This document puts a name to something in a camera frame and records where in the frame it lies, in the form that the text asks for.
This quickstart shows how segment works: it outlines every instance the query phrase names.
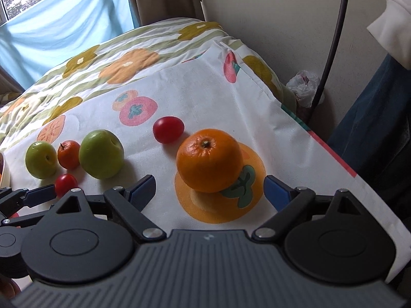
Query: plastic bag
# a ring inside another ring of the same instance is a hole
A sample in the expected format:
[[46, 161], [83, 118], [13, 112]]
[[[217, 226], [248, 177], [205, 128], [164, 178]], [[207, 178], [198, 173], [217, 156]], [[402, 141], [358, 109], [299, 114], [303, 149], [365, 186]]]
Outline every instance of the plastic bag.
[[[311, 107], [312, 100], [314, 99], [319, 84], [320, 79], [317, 75], [308, 71], [301, 71], [288, 81], [286, 86], [295, 94], [300, 106], [309, 108]], [[323, 102], [324, 93], [321, 94], [319, 104]]]

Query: white sweatshirt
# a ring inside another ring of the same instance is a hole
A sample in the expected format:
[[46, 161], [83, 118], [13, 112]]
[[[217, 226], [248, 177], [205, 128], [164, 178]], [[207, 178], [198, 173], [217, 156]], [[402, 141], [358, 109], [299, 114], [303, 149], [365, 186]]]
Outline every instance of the white sweatshirt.
[[368, 31], [406, 69], [411, 69], [411, 0], [387, 0]]

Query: wall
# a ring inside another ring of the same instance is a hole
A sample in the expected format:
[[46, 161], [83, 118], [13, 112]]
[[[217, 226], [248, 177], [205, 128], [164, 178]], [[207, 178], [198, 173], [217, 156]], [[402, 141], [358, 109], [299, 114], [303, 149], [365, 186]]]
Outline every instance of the wall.
[[[346, 22], [326, 101], [311, 128], [324, 140], [341, 121], [378, 68], [385, 51], [366, 27], [385, 9], [385, 0], [349, 0]], [[258, 52], [285, 84], [299, 70], [321, 77], [340, 0], [203, 0], [207, 20]]]

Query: green apple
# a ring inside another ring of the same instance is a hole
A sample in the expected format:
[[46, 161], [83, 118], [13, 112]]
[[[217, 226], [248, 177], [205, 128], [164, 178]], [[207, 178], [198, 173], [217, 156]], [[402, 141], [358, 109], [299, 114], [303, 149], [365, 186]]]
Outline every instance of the green apple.
[[57, 152], [46, 141], [36, 141], [28, 147], [25, 158], [28, 172], [38, 179], [45, 179], [57, 170]]
[[110, 131], [95, 130], [85, 136], [80, 145], [82, 168], [94, 178], [106, 179], [118, 173], [124, 164], [124, 149]]

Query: metal pin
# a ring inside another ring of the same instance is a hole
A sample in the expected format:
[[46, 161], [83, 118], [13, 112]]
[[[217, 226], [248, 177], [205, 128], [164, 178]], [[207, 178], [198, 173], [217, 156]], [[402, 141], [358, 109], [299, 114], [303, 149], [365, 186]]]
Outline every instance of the metal pin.
[[275, 235], [275, 230], [272, 228], [262, 227], [258, 228], [254, 234], [259, 238], [270, 238]]
[[147, 238], [158, 238], [163, 234], [160, 228], [147, 228], [143, 230], [143, 236]]

